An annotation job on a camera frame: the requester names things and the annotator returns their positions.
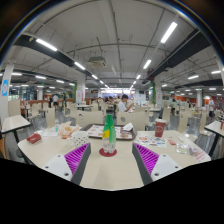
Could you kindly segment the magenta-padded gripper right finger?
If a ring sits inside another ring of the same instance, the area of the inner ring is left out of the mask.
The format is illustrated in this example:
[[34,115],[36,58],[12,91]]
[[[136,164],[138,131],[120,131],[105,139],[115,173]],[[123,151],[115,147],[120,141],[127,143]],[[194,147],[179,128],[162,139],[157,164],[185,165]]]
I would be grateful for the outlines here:
[[158,154],[151,148],[134,143],[132,154],[144,185],[164,178],[182,169],[168,154]]

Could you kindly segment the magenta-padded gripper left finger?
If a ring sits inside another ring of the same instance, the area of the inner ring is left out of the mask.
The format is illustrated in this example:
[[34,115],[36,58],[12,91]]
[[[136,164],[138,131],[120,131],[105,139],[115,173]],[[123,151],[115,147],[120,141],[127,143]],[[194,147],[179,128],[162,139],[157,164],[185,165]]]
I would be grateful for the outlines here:
[[42,169],[79,185],[90,154],[91,144],[87,143],[66,155],[57,154]]

